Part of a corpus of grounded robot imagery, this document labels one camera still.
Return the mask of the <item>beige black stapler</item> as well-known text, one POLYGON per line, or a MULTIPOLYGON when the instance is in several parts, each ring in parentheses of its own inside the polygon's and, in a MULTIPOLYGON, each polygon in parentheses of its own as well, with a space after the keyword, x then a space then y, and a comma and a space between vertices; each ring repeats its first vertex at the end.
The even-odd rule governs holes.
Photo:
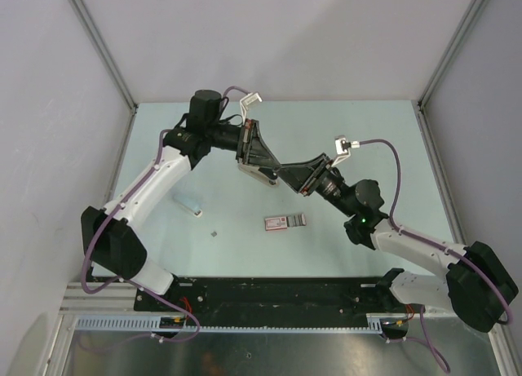
POLYGON ((239 163, 237 167, 241 172, 258 180, 260 183, 267 185, 268 187, 277 187, 279 185, 278 176, 271 169, 259 166, 250 166, 242 163, 239 163))

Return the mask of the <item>red white staple box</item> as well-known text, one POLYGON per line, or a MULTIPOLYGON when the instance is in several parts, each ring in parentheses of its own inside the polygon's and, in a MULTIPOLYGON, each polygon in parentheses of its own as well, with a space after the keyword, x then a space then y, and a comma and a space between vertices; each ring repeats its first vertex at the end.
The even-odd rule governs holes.
POLYGON ((267 232, 304 227, 306 225, 305 214, 280 215, 264 219, 264 227, 267 232))

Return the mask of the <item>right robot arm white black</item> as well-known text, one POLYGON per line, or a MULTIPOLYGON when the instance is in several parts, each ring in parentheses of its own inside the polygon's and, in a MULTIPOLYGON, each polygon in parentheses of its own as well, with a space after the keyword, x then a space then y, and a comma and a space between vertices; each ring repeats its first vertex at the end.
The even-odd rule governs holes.
POLYGON ((344 228, 353 244, 393 254, 429 272, 426 276, 401 269, 388 272, 385 286, 376 291, 382 310, 394 312, 410 303, 445 308, 485 333, 513 321, 510 305, 519 289, 489 245, 441 241, 397 223, 391 213, 381 210, 384 200, 377 181, 347 185, 326 155, 283 164, 276 173, 296 193, 317 193, 346 215, 344 228))

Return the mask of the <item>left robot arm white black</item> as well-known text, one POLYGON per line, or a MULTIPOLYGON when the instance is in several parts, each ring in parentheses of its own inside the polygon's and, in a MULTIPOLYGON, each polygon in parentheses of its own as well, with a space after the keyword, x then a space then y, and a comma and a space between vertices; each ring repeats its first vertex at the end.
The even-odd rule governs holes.
POLYGON ((262 141, 258 123, 249 119, 250 107, 261 102, 257 92, 245 91, 239 101, 241 122, 223 118, 229 98, 218 91, 196 91, 188 111, 171 129, 161 131, 155 158, 120 195, 101 209, 82 213, 82 235, 88 270, 97 263, 118 281, 128 281, 152 292, 152 301, 162 310, 175 308, 180 291, 175 276, 148 257, 138 229, 156 204, 189 174, 212 148, 236 155, 241 171, 268 186, 277 186, 277 159, 262 141))

